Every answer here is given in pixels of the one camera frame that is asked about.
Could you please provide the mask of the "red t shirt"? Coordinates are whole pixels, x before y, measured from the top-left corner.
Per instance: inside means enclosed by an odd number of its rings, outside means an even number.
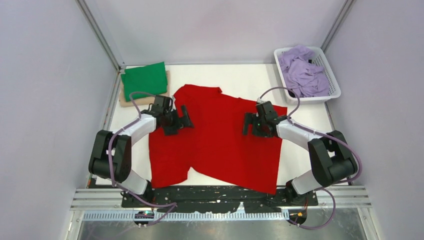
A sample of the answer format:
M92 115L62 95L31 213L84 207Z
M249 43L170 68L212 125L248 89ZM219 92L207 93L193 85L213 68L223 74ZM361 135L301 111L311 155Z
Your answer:
M185 106L193 127L166 136L159 129L148 137L151 184L163 188L187 180L190 169L233 185L274 194L282 140L243 135L246 113L256 102L225 95L219 87L186 84L174 94Z

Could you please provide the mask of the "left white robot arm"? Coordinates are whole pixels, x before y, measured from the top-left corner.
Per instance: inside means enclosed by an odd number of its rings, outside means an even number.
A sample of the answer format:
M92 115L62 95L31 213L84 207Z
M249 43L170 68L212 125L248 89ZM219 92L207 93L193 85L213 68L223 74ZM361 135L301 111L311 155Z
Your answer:
M111 181L115 188L134 197L141 207L154 199L152 183L132 169L132 147L143 137L162 129L165 136L176 135L180 129L193 128L188 109L177 110L172 97L156 95L147 109L138 110L137 117L115 131L97 132L88 164L88 171Z

